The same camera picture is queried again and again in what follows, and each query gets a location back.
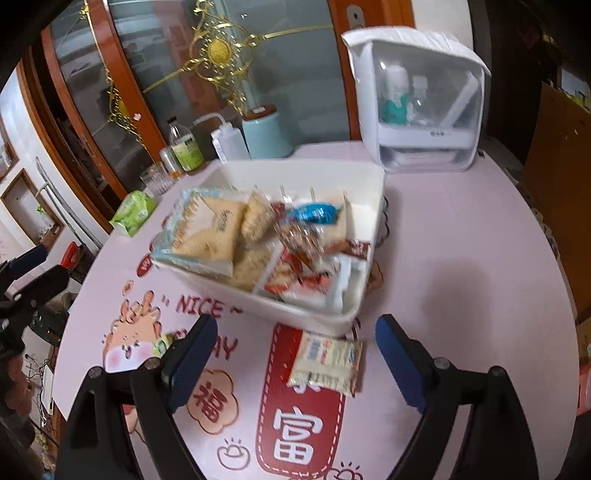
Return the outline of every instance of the round table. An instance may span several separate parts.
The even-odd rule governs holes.
[[[294,156],[370,161],[360,142],[305,145]],[[544,234],[490,157],[477,157],[463,173],[387,176],[391,235],[375,253],[384,283],[367,295],[355,325],[366,341],[362,390],[355,398],[286,387],[278,376],[289,328],[224,299],[202,297],[197,289],[186,291],[172,272],[151,265],[151,240],[178,192],[206,174],[183,178],[133,238],[112,235],[101,250],[71,309],[57,359],[53,396],[66,418],[90,367],[133,367],[143,342],[134,350],[128,337],[147,343],[190,328],[199,313],[213,313],[216,349],[193,398],[174,417],[209,480],[292,479],[303,472],[326,480],[386,478],[419,421],[373,339],[376,319],[392,313],[433,357],[445,356],[462,369],[501,365],[508,371],[540,478],[555,478],[577,406],[573,314]],[[117,329],[130,311],[142,321],[133,331]],[[145,478],[158,478],[134,412],[126,412]],[[451,472],[467,414],[460,408],[437,478]],[[284,441],[282,429],[294,419],[307,428],[287,438],[296,442]]]

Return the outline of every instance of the cable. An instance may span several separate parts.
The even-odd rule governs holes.
[[[53,426],[53,419],[47,413],[47,411],[45,410],[45,407],[43,406],[43,403],[41,402],[41,397],[43,395],[44,369],[53,360],[55,353],[56,353],[56,349],[55,349],[55,347],[52,347],[51,354],[49,355],[48,358],[43,360],[43,363],[41,365],[39,365],[39,363],[33,357],[31,357],[29,354],[25,353],[25,359],[34,363],[36,370],[37,370],[32,375],[29,375],[29,377],[27,378],[27,381],[31,381],[36,376],[39,376],[39,378],[41,379],[41,387],[39,389],[39,393],[36,395],[35,399],[32,400],[32,402],[35,405],[35,407],[37,408],[37,412],[39,414],[39,419],[41,420],[41,424],[44,424],[46,427],[48,426],[48,432],[46,432],[45,430],[42,430],[41,428],[39,428],[39,431],[48,438],[50,438],[50,434],[57,438],[57,432]]]
[[[56,447],[58,447],[58,448],[60,447],[59,443],[57,443],[57,442],[56,442],[54,439],[52,439],[52,438],[51,438],[51,437],[50,437],[50,436],[49,436],[47,433],[45,433],[45,432],[44,432],[44,431],[41,429],[41,427],[35,423],[35,421],[34,421],[33,419],[31,419],[31,423],[32,423],[32,424],[33,424],[33,426],[34,426],[34,427],[35,427],[37,430],[39,430],[39,432],[41,432],[41,434],[42,434],[42,435],[43,435],[43,436],[44,436],[44,437],[45,437],[47,440],[49,440],[49,441],[50,441],[50,442],[51,442],[53,445],[55,445],[55,446],[56,446]]]

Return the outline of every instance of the metal pole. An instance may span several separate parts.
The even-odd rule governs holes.
[[[103,247],[103,244],[100,243],[100,241],[97,239],[97,237],[95,237],[90,230],[88,230],[88,228],[82,223],[82,221],[78,218],[78,216],[74,213],[74,211],[66,203],[66,201],[64,200],[64,197],[62,197],[60,195],[60,193],[56,190],[55,185],[49,179],[49,177],[47,176],[47,173],[43,169],[43,166],[41,165],[41,162],[39,161],[39,157],[36,157],[35,160],[37,163],[37,170],[39,171],[39,173],[41,174],[41,177],[43,177],[43,181],[45,182],[45,185],[43,187],[41,187],[39,189],[39,191],[37,192],[37,195],[39,195],[43,189],[47,189],[47,196],[51,199],[51,201],[55,205],[58,212],[60,212],[60,208],[58,206],[58,203],[59,203],[62,206],[62,208],[68,213],[68,215],[70,215],[70,217],[72,217],[75,224],[80,227],[80,230],[82,230],[85,233],[85,235],[88,238],[90,238],[90,240],[92,240],[92,242],[100,250]],[[82,238],[80,238],[80,236],[78,235],[76,230],[73,229],[72,226],[69,224],[69,222],[68,222],[67,218],[64,216],[64,214],[62,212],[60,212],[60,214],[62,215],[62,217],[64,217],[64,221],[68,224],[68,226],[70,227],[70,229],[72,230],[74,235],[76,235],[78,240],[80,240],[80,242],[82,242],[84,244],[84,241],[82,240]]]

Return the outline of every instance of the red snack wrapper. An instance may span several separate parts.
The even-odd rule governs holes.
[[[343,254],[360,260],[368,259],[369,242],[359,240],[343,240],[342,242],[331,244],[324,248],[325,254]]]

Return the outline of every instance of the brown cabinet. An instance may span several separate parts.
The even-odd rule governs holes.
[[[556,238],[580,313],[591,307],[591,114],[546,84],[522,182]]]

